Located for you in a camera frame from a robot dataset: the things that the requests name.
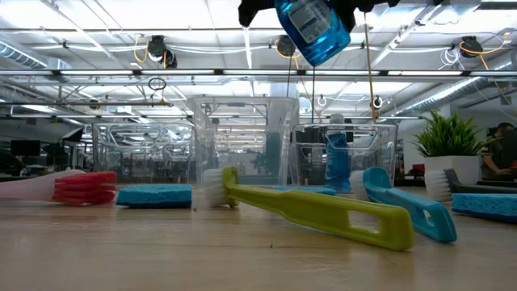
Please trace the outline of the blue dish soap bottle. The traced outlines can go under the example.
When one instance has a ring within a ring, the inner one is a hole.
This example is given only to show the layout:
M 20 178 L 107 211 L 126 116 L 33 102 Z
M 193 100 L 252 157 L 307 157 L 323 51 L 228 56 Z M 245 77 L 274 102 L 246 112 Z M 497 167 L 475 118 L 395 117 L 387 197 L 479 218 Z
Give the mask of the blue dish soap bottle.
M 349 192 L 351 188 L 347 134 L 343 132 L 344 127 L 338 126 L 344 123 L 343 115 L 332 114 L 330 123 L 331 126 L 326 131 L 326 186 L 336 192 Z
M 274 0 L 279 22 L 311 66 L 346 48 L 350 32 L 330 0 Z

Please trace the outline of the red dish brush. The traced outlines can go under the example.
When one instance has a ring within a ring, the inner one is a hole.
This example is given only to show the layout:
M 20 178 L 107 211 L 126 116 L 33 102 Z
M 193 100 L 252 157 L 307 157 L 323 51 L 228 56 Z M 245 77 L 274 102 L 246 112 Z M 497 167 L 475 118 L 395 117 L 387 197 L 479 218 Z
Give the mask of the red dish brush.
M 116 195 L 114 171 L 67 170 L 0 183 L 0 199 L 51 201 L 64 205 L 101 205 Z

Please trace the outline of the blue dish brush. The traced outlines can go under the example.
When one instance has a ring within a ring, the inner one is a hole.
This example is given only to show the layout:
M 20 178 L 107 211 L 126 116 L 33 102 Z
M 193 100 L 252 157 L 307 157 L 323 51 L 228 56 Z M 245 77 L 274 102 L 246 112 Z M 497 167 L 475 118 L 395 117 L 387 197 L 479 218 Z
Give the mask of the blue dish brush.
M 349 182 L 359 200 L 399 206 L 410 214 L 413 227 L 441 243 L 457 240 L 456 227 L 447 208 L 441 203 L 412 192 L 395 188 L 388 172 L 382 167 L 352 171 Z

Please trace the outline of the tall clear plastic bin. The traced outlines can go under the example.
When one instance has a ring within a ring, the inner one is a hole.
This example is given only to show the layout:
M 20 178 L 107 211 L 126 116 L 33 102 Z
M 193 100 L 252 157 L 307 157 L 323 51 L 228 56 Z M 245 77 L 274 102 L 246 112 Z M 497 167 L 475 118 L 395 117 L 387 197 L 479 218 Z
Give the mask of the tall clear plastic bin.
M 299 101 L 286 97 L 196 96 L 187 101 L 195 127 L 197 183 L 207 170 L 236 167 L 243 184 L 285 185 Z

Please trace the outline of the silver air duct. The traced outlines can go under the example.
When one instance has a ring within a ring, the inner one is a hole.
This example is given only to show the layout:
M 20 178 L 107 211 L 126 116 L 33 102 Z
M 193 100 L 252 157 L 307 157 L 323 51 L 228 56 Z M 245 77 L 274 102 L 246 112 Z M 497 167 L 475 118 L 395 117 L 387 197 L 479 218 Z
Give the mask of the silver air duct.
M 0 57 L 10 59 L 33 70 L 45 70 L 48 67 L 43 61 L 38 60 L 3 41 L 0 41 Z
M 435 109 L 456 99 L 471 95 L 476 91 L 494 86 L 494 78 L 502 77 L 500 72 L 513 72 L 517 77 L 517 48 L 513 48 L 510 52 L 496 57 L 492 61 L 487 61 L 486 64 L 494 71 L 498 71 L 498 73 L 496 75 L 483 76 L 475 75 L 472 71 L 468 77 L 457 82 L 438 85 L 418 95 L 411 101 L 397 106 L 391 112 L 384 113 L 384 116 L 406 116 L 412 112 L 425 112 Z

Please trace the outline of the grey dish brush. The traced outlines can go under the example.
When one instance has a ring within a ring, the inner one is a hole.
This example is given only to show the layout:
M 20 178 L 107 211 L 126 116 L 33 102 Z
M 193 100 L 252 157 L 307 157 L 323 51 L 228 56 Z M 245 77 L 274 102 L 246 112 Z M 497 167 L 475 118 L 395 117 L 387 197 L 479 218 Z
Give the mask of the grey dish brush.
M 517 194 L 517 182 L 477 181 L 475 184 L 465 184 L 460 182 L 453 169 L 429 171 L 424 178 L 427 195 L 438 202 L 451 201 L 456 193 Z

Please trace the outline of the black monitor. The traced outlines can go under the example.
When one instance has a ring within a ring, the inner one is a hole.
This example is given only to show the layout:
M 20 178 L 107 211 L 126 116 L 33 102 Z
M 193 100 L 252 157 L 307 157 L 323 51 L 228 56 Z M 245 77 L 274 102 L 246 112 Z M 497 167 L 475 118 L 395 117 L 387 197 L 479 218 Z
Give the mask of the black monitor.
M 39 156 L 41 142 L 38 140 L 11 140 L 10 152 L 13 156 Z

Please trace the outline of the green dish brush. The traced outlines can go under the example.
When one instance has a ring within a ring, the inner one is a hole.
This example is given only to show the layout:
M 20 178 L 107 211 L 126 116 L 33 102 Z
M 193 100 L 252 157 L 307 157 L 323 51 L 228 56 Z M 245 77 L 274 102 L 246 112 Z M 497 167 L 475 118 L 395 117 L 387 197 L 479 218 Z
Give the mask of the green dish brush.
M 241 203 L 279 214 L 286 220 L 315 230 L 393 251 L 414 246 L 410 214 L 402 207 L 329 196 L 301 190 L 279 191 L 239 183 L 235 167 L 210 169 L 201 175 L 201 187 L 212 207 Z M 354 226 L 350 213 L 365 213 L 378 221 L 377 230 Z

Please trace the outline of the shallow clear plastic bin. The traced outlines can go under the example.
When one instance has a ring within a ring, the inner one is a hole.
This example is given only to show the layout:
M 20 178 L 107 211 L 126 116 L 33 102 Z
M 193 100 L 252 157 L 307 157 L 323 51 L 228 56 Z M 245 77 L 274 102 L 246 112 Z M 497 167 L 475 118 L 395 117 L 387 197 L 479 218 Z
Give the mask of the shallow clear plastic bin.
M 96 171 L 118 183 L 194 183 L 195 131 L 181 123 L 92 125 Z
M 289 174 L 296 186 L 325 187 L 326 131 L 331 124 L 299 124 L 292 130 Z M 338 124 L 347 134 L 350 175 L 369 167 L 395 169 L 397 126 L 393 124 Z

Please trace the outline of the person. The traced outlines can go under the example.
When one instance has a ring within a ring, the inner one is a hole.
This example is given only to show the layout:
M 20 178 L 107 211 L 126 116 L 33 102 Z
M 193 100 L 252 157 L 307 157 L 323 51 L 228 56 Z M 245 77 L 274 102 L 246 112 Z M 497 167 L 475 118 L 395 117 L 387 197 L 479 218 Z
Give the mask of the person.
M 490 181 L 512 181 L 515 179 L 512 169 L 503 158 L 502 137 L 506 131 L 515 127 L 503 122 L 487 137 L 489 144 L 481 149 L 481 177 Z

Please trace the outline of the green plant in white pot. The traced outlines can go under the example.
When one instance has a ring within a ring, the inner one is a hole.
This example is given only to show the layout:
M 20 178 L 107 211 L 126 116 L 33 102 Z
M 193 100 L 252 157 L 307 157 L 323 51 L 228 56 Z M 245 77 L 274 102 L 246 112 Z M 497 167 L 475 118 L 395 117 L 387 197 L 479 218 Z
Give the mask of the green plant in white pot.
M 424 157 L 425 173 L 452 169 L 462 183 L 481 179 L 481 151 L 497 138 L 479 139 L 474 118 L 461 119 L 456 113 L 441 116 L 431 111 L 424 117 L 423 130 L 414 135 L 414 146 Z

